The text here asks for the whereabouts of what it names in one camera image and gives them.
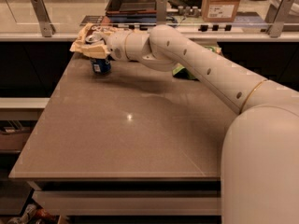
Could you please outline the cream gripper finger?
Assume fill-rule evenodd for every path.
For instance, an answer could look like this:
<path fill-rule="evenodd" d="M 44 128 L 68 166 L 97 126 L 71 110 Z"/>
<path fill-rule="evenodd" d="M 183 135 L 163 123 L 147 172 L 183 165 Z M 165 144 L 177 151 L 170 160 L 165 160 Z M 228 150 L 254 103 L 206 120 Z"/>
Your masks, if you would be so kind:
<path fill-rule="evenodd" d="M 105 44 L 83 45 L 81 51 L 85 56 L 96 59 L 105 59 L 110 54 Z"/>
<path fill-rule="evenodd" d="M 109 26 L 92 25 L 81 29 L 78 38 L 82 41 L 107 40 L 108 37 L 117 31 L 116 28 Z"/>

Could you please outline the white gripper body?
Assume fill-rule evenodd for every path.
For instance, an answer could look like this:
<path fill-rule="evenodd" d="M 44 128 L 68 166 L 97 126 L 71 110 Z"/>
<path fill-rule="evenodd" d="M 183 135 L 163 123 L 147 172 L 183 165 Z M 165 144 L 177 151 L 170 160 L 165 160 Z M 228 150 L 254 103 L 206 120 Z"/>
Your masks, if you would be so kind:
<path fill-rule="evenodd" d="M 126 54 L 126 39 L 129 31 L 117 31 L 106 38 L 107 49 L 110 56 L 116 61 L 128 61 Z"/>

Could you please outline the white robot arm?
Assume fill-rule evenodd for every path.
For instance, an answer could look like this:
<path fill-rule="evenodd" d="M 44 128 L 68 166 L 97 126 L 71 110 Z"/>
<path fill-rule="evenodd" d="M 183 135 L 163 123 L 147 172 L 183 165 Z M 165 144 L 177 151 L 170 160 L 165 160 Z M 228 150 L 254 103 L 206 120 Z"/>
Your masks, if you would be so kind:
<path fill-rule="evenodd" d="M 237 116 L 221 153 L 223 224 L 299 223 L 299 94 L 194 43 L 177 29 L 147 32 L 87 24 L 83 54 L 186 67 Z"/>

